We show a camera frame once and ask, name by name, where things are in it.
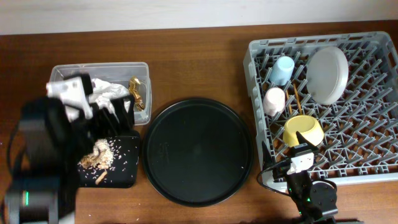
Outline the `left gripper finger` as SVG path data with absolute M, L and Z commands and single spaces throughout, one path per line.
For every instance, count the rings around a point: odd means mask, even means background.
M 107 133 L 120 133 L 121 126 L 115 115 L 109 112 L 107 108 L 99 110 L 99 127 Z
M 114 107 L 114 113 L 118 118 L 122 130 L 130 131 L 134 127 L 134 103 L 133 95 L 126 95 L 111 100 Z

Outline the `gold foil wrapper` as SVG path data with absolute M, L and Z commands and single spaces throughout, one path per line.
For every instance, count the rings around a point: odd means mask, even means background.
M 129 80 L 129 92 L 134 97 L 134 104 L 139 111 L 143 111 L 145 109 L 145 104 L 143 99 L 139 93 L 139 87 L 141 86 L 141 82 L 135 76 L 131 77 Z

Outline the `white tissue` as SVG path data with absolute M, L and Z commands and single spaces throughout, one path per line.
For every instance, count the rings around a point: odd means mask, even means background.
M 93 92 L 88 97 L 89 104 L 92 108 L 106 108 L 111 114 L 116 114 L 111 100 L 130 95 L 126 87 L 117 83 L 93 78 L 91 84 Z

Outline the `yellow bowl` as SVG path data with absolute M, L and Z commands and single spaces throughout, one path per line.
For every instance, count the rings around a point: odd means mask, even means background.
M 318 146 L 325 135 L 319 121 L 308 115 L 294 116 L 285 122 L 282 139 L 289 147 L 299 145 L 296 132 L 299 132 L 314 146 Z

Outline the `pink cup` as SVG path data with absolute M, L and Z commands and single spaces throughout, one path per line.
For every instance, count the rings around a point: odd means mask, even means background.
M 275 116 L 284 110 L 285 93 L 278 87 L 270 88 L 267 90 L 262 104 L 265 114 Z

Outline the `wooden chopstick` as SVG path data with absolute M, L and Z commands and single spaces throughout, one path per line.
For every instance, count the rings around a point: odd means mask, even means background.
M 289 92 L 286 90 L 285 91 L 285 95 L 286 95 L 286 105 L 288 107 L 289 110 L 289 115 L 293 115 L 293 111 L 292 111 L 292 105 L 291 105 L 291 100 L 290 100 L 290 95 Z
M 297 87 L 296 87 L 295 83 L 293 83 L 293 88 L 294 88 L 295 98 L 296 98 L 296 101 L 297 101 L 298 111 L 299 111 L 300 115 L 303 115 L 302 106 L 301 106 L 301 103 L 300 103 L 300 97 L 299 97 L 299 93 L 297 91 Z

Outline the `grey plate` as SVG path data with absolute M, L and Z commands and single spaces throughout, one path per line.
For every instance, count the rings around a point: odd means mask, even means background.
M 348 73 L 348 61 L 343 51 L 338 47 L 323 48 L 309 61 L 307 91 L 318 104 L 331 105 L 346 89 Z

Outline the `blue cup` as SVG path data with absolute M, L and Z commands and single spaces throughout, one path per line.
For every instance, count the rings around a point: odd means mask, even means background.
M 270 82 L 284 86 L 291 78 L 294 70 L 294 60 L 288 56 L 281 56 L 272 67 L 269 77 Z

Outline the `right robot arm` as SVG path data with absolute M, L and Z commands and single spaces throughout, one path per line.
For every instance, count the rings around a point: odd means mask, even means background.
M 314 153 L 318 148 L 303 143 L 294 146 L 292 150 L 292 157 L 269 165 L 258 173 L 258 184 L 267 190 L 290 197 L 299 211 L 300 217 L 295 220 L 297 223 L 335 223 L 335 215 L 338 213 L 336 184 L 329 180 L 312 180 L 308 173 L 314 164 Z M 288 192 L 282 193 L 263 184 L 260 178 L 266 172 L 277 178 L 283 177 Z

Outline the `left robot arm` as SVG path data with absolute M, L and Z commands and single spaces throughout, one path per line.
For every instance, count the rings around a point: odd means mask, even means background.
M 69 121 L 66 105 L 47 96 L 26 103 L 11 136 L 25 146 L 8 163 L 12 182 L 2 209 L 9 223 L 61 223 L 75 211 L 80 187 L 129 188 L 136 181 L 140 136 L 131 96 L 111 100 L 115 112 L 94 107 L 90 119 Z

